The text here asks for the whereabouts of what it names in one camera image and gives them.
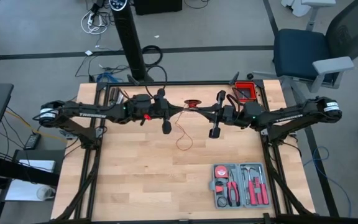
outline tool kit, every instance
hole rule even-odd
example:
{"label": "tool kit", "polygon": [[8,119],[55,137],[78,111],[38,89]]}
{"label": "tool kit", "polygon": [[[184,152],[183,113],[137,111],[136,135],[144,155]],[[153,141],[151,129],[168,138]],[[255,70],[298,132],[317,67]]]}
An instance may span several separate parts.
{"label": "tool kit", "polygon": [[264,208],[270,205],[263,164],[215,164],[209,188],[219,209]]}

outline blue chair seat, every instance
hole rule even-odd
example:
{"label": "blue chair seat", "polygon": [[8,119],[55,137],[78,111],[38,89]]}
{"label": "blue chair seat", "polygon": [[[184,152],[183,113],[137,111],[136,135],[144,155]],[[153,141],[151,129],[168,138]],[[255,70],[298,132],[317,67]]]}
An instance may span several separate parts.
{"label": "blue chair seat", "polygon": [[[274,40],[274,64],[278,77],[316,79],[312,63],[331,58],[324,34],[306,30],[282,29]],[[324,82],[331,83],[336,74],[327,74]]]}

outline chair wheel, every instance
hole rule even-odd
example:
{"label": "chair wheel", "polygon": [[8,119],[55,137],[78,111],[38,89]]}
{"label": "chair wheel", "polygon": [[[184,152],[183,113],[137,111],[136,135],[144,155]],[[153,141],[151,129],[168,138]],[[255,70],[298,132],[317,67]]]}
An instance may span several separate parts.
{"label": "chair wheel", "polygon": [[254,78],[254,75],[253,75],[252,73],[250,73],[250,74],[247,75],[247,79],[248,79],[248,80],[251,80],[251,79],[253,79],[253,78]]}

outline blue cable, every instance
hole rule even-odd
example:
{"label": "blue cable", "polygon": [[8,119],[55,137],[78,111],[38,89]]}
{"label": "blue cable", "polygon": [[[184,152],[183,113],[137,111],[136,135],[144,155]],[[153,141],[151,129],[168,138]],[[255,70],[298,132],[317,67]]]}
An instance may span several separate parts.
{"label": "blue cable", "polygon": [[119,83],[124,81],[121,78],[114,78],[112,72],[104,72],[98,75],[98,77],[96,78],[96,82],[101,82],[103,78],[107,78],[109,83]]}
{"label": "blue cable", "polygon": [[[325,149],[326,152],[327,152],[327,156],[325,158],[321,158],[321,159],[315,159],[315,155],[316,155],[316,152],[318,151],[318,149],[321,148],[321,149]],[[318,166],[316,165],[316,161],[320,160],[320,161],[325,161],[329,158],[329,151],[326,147],[324,146],[318,146],[314,151],[313,151],[313,158],[311,160],[309,160],[308,162],[304,163],[303,164],[303,167],[308,165],[311,161],[313,161],[314,163],[314,166],[316,167],[317,171],[325,176],[325,178],[327,178],[328,180],[330,180],[332,183],[336,184],[344,193],[345,193],[345,196],[347,198],[347,202],[349,203],[349,212],[348,212],[348,217],[350,218],[351,215],[352,215],[352,202],[348,196],[348,194],[346,193],[345,189],[339,184],[337,183],[335,180],[332,180],[331,178],[327,177],[327,175],[323,174],[323,172],[318,168]]]}

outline chair armrest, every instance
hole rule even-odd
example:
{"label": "chair armrest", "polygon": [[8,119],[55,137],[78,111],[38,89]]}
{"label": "chair armrest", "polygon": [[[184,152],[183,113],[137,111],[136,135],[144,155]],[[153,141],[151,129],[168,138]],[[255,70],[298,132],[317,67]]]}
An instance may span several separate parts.
{"label": "chair armrest", "polygon": [[317,7],[329,7],[334,6],[336,4],[335,0],[302,0],[303,5],[307,6],[317,6]]}
{"label": "chair armrest", "polygon": [[344,72],[354,68],[350,57],[331,58],[313,62],[314,69],[320,74]]}

